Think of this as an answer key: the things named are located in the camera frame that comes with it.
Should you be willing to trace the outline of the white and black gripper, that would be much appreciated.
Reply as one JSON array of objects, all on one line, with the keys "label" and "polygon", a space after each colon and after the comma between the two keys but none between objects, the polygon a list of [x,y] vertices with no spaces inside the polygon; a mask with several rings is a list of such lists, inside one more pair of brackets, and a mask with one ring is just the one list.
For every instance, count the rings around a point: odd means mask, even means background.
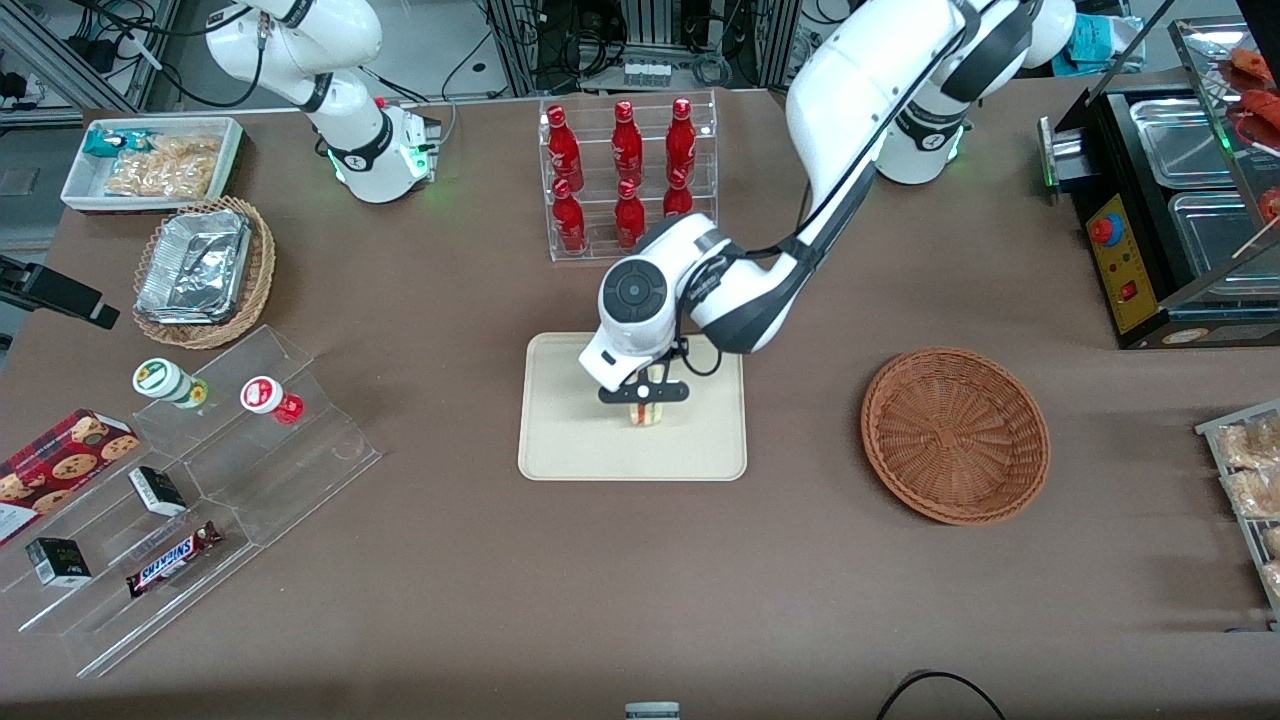
[{"label": "white and black gripper", "polygon": [[603,404],[637,405],[678,404],[689,400],[689,384],[669,378],[675,347],[658,355],[630,356],[607,345],[603,334],[594,334],[579,355],[581,366],[600,386]]}]

